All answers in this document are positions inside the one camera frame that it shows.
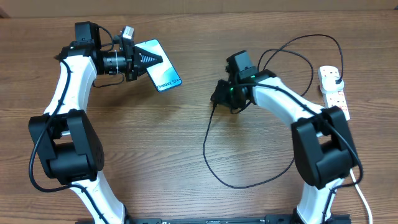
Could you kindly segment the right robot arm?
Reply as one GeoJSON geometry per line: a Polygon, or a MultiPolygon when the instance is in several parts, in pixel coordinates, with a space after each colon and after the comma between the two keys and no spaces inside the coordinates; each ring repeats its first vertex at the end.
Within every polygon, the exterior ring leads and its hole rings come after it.
{"type": "Polygon", "coordinates": [[[351,223],[331,206],[352,168],[362,168],[343,110],[324,108],[287,87],[270,70],[258,70],[242,50],[226,59],[227,80],[219,80],[211,101],[241,112],[249,104],[276,115],[292,133],[296,168],[304,181],[291,214],[266,215],[266,223],[351,223]]]}

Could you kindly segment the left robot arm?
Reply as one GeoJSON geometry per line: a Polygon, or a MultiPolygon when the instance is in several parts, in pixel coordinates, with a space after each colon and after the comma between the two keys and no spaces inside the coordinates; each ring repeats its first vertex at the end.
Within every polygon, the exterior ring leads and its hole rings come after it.
{"type": "Polygon", "coordinates": [[[133,223],[104,176],[103,146],[86,108],[97,75],[121,73],[130,82],[163,58],[136,46],[129,26],[111,37],[110,46],[119,45],[119,50],[103,50],[101,29],[90,21],[77,22],[75,40],[55,56],[60,78],[54,96],[44,113],[28,124],[34,142],[28,173],[41,192],[74,191],[93,223],[133,223]]]}

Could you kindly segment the Samsung Galaxy smartphone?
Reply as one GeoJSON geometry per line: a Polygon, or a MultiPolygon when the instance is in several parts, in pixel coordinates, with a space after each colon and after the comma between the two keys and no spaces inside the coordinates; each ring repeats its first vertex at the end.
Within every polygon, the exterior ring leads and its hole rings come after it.
{"type": "Polygon", "coordinates": [[[182,84],[182,79],[157,39],[141,42],[136,46],[162,57],[163,62],[147,69],[147,73],[158,92],[167,91],[182,84]]]}

